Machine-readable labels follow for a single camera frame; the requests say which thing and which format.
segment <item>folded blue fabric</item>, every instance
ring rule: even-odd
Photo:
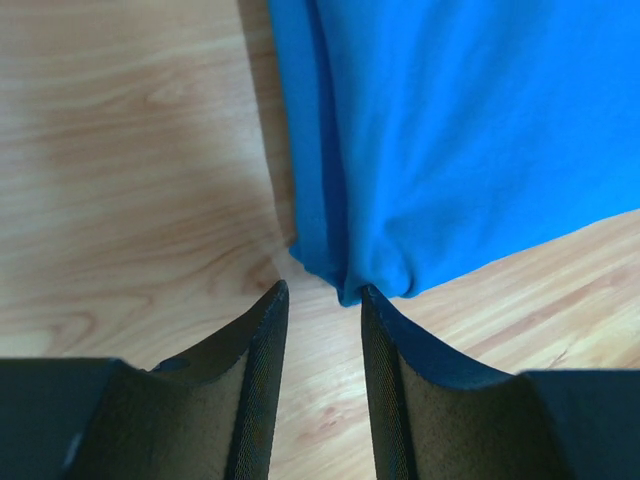
[[[640,2],[270,0],[292,254],[413,296],[640,207]]]

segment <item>wooden table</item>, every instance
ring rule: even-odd
[[[276,479],[373,478],[359,310],[287,254],[265,0],[0,0],[0,354],[150,367],[280,277]],[[640,214],[398,301],[499,368],[640,367]]]

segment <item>wood grain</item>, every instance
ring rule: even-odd
[[[359,311],[291,260],[264,0],[0,0],[0,355],[150,367],[277,278],[276,479],[373,478]],[[640,214],[396,304],[491,365],[640,366]]]

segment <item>wooden surface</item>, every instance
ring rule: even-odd
[[[286,252],[265,0],[0,0],[0,355],[142,367],[292,307],[275,479],[373,478],[359,311]],[[640,367],[640,214],[397,304],[509,371]]]

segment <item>blue towel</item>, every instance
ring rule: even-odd
[[[637,0],[270,0],[292,254],[414,296],[640,207]]]

